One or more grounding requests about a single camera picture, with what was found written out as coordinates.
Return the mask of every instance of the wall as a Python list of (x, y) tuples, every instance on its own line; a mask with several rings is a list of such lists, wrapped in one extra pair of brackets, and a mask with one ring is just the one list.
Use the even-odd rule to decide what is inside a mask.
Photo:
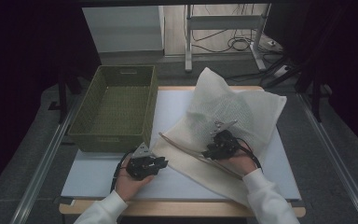
[(162, 7), (85, 7), (98, 52), (163, 50)]

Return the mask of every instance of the white sleeve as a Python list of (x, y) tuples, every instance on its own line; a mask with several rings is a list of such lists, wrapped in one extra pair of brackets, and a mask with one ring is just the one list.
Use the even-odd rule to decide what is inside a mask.
[(244, 176), (243, 182), (249, 190), (248, 201), (259, 223), (299, 223), (278, 186), (268, 181), (260, 169)]
[(76, 220), (77, 223), (116, 223), (118, 216), (127, 208), (127, 204), (115, 191), (102, 201), (93, 203)]

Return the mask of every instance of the human hand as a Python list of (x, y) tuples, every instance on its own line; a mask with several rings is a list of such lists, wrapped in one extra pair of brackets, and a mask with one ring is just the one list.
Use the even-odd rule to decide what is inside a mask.
[[(245, 147), (247, 149), (248, 146), (243, 143), (243, 142), (240, 142), (240, 145), (242, 147)], [(231, 163), (232, 165), (234, 165), (234, 167), (241, 173), (245, 174), (245, 175), (248, 175), (250, 174), (252, 171), (256, 170), (257, 167), (255, 165), (255, 162), (252, 161), (252, 159), (246, 155), (246, 153), (242, 150), (238, 150), (235, 155), (229, 159), (226, 159), (226, 160), (221, 160), (220, 162), (222, 163), (225, 163), (225, 162), (229, 162)]]
[(116, 193), (121, 199), (123, 199), (124, 202), (130, 200), (139, 191), (139, 189), (152, 181), (154, 177), (153, 175), (150, 175), (143, 180), (133, 179), (126, 171), (129, 160), (130, 156), (123, 161), (116, 182)]

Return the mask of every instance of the gray floor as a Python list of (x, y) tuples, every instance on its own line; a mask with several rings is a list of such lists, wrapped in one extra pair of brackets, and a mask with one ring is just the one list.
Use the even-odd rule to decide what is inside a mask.
[[(165, 58), (147, 52), (133, 55), (102, 56), (104, 64), (154, 64), (158, 71), (161, 86), (195, 85), (200, 71), (208, 66), (222, 77), (252, 74), (256, 71), (252, 56), (209, 56), (194, 59), (194, 71), (186, 73), (183, 58)], [(228, 80), (230, 85), (257, 85), (260, 76)], [(84, 89), (88, 82), (81, 79)], [(292, 166), (298, 188), (306, 205), (307, 214), (300, 218), (301, 223), (358, 223), (358, 212), (351, 197), (339, 179), (331, 161), (326, 156), (321, 141), (313, 130), (301, 103), (294, 92), (293, 77), (268, 91), (285, 95), (287, 104), (278, 121), (278, 128)], [(58, 100), (58, 90), (54, 86), (41, 97), (41, 106), (29, 132), (6, 170), (0, 176), (0, 223), (8, 223), (15, 212), (21, 197), (28, 186), (34, 170), (40, 162), (46, 147), (58, 127), (59, 112), (48, 110), (52, 101)], [(327, 102), (321, 101), (323, 125), (337, 147), (358, 183), (358, 139), (342, 122)], [(62, 223), (62, 216), (54, 200), (60, 196), (66, 176), (71, 168), (77, 148), (69, 137), (62, 139), (58, 152), (49, 169), (43, 186), (38, 193), (27, 223)], [(67, 223), (73, 223), (76, 216), (66, 216)], [(194, 223), (244, 223), (243, 219), (194, 219)], [(193, 223), (189, 219), (126, 219), (123, 223)], [(255, 223), (249, 218), (248, 223)]]

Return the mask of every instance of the olive green plastic basket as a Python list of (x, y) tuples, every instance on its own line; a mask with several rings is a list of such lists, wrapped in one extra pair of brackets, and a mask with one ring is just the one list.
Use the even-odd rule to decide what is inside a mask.
[(99, 66), (68, 134), (86, 152), (150, 147), (157, 94), (154, 66)]

